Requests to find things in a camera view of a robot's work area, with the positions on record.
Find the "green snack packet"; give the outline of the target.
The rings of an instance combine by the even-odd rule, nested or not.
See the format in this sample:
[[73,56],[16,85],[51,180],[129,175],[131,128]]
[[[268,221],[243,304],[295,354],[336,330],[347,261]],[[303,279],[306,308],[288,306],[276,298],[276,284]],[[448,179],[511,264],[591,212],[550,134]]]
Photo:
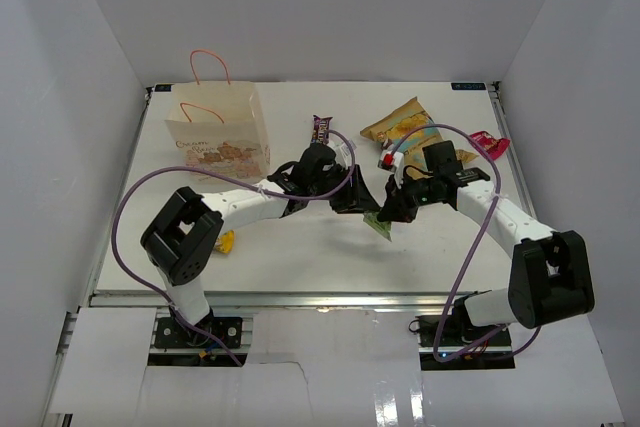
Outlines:
[[364,223],[373,229],[378,235],[391,242],[392,224],[389,221],[380,221],[377,212],[367,212],[363,215]]

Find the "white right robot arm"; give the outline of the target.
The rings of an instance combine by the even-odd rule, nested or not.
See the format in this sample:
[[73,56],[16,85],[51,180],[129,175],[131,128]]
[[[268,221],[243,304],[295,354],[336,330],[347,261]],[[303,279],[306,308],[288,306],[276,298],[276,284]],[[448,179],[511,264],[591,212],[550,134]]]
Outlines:
[[420,207],[447,204],[484,226],[511,260],[507,288],[455,303],[451,331],[459,343],[477,344],[492,325],[533,329],[594,309],[587,248],[577,232],[556,231],[500,197],[484,171],[462,165],[452,142],[429,145],[423,154],[427,171],[418,179],[406,173],[402,153],[381,154],[379,166],[390,177],[378,221],[410,223]]

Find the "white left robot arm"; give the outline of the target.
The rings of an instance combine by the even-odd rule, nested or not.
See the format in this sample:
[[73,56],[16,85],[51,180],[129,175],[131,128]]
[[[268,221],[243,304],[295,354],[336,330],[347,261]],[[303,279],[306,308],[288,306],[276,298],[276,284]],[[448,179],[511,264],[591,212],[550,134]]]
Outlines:
[[364,183],[360,167],[339,160],[329,146],[309,146],[248,189],[198,194],[176,190],[146,228],[141,246],[164,282],[174,312],[180,315],[177,334],[199,346],[211,334],[211,308],[200,274],[219,237],[262,220],[297,213],[311,197],[326,195],[337,214],[377,212],[380,206]]

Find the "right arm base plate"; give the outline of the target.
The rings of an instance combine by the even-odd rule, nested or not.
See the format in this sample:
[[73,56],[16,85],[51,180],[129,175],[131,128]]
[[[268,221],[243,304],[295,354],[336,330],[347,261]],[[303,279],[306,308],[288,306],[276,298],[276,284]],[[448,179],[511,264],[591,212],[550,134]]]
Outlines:
[[[432,353],[436,330],[440,317],[438,315],[420,315],[409,322],[408,330],[418,336],[418,343],[424,352]],[[462,330],[447,320],[439,344],[439,353],[446,355],[463,349],[488,334],[492,327],[469,328]],[[470,350],[471,355],[481,353],[508,353],[511,351],[512,341],[509,331],[504,329],[486,340],[480,346]]]

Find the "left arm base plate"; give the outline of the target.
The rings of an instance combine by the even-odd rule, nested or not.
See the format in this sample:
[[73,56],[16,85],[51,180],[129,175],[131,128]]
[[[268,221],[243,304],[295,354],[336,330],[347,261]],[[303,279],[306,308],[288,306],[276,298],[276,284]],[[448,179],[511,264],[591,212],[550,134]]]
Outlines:
[[[241,346],[243,319],[241,317],[214,317],[199,326],[202,331],[220,339],[229,349]],[[171,316],[157,320],[152,346],[156,349],[220,349],[210,337],[186,328]]]

